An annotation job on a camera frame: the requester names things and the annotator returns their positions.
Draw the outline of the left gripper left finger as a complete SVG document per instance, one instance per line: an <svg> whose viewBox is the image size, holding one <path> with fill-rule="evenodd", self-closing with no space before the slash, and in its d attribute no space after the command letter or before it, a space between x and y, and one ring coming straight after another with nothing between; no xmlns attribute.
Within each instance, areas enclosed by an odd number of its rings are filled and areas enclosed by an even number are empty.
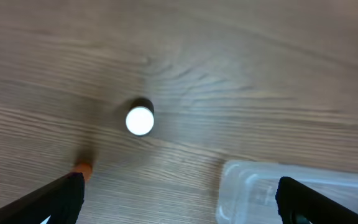
<svg viewBox="0 0 358 224"><path fill-rule="evenodd" d="M84 195L83 174L71 172L0 208L0 223L75 224Z"/></svg>

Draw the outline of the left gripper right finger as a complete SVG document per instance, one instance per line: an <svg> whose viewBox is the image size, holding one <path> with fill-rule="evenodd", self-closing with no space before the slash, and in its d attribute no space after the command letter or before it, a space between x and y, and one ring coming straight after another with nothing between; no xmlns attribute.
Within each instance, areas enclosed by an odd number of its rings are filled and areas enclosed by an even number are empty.
<svg viewBox="0 0 358 224"><path fill-rule="evenodd" d="M358 224L358 214L292 179L281 177L275 194L283 224Z"/></svg>

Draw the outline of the orange tube white cap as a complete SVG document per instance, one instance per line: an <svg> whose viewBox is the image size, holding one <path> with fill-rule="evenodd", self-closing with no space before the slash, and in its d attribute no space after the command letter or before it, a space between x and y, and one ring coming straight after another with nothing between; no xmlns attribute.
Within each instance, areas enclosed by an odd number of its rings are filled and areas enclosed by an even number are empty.
<svg viewBox="0 0 358 224"><path fill-rule="evenodd" d="M77 165L74 165L71 172L82 173L85 182L88 182L92 176L93 167L89 163L79 163Z"/></svg>

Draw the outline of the dark bottle white cap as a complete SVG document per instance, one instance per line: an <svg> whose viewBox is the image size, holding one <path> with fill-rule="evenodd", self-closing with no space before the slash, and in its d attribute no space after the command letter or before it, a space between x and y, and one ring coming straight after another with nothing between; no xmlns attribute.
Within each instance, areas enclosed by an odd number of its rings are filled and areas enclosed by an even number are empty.
<svg viewBox="0 0 358 224"><path fill-rule="evenodd" d="M135 136L145 136L154 127L154 105L147 98L136 98L126 114L125 125Z"/></svg>

